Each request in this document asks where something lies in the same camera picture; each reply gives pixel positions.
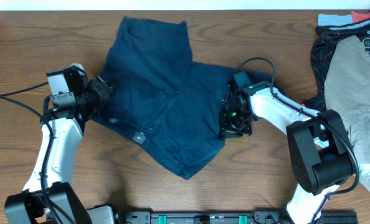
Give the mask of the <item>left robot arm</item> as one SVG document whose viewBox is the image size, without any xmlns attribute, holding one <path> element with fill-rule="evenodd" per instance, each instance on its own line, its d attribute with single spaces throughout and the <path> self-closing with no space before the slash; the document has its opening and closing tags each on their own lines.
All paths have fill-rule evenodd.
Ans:
<svg viewBox="0 0 370 224">
<path fill-rule="evenodd" d="M 114 223 L 109 205 L 83 206 L 71 183 L 77 148 L 85 123 L 113 94 L 100 77 L 48 77 L 51 94 L 40 114 L 42 144 L 37 162 L 23 191 L 6 199 L 9 223 L 36 223 L 49 213 L 50 223 Z"/>
</svg>

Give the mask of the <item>dark blue denim shorts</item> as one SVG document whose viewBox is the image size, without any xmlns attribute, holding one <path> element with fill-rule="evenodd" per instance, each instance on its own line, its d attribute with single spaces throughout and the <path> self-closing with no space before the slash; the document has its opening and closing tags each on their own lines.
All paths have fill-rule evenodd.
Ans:
<svg viewBox="0 0 370 224">
<path fill-rule="evenodd" d="M 234 73 L 192 59 L 185 22 L 124 17 L 101 73 L 115 93 L 94 121 L 190 179 L 224 147 L 219 115 Z"/>
</svg>

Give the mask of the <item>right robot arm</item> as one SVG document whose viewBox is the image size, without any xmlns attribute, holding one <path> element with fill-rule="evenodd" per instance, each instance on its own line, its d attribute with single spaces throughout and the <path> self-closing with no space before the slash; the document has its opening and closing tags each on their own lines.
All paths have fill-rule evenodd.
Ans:
<svg viewBox="0 0 370 224">
<path fill-rule="evenodd" d="M 221 115 L 224 138 L 252 134 L 252 122 L 264 119 L 287 136 L 293 175 L 298 183 L 285 207 L 289 223 L 314 223 L 322 209 L 359 167 L 340 115 L 319 112 L 283 96 L 267 82 L 231 84 Z"/>
</svg>

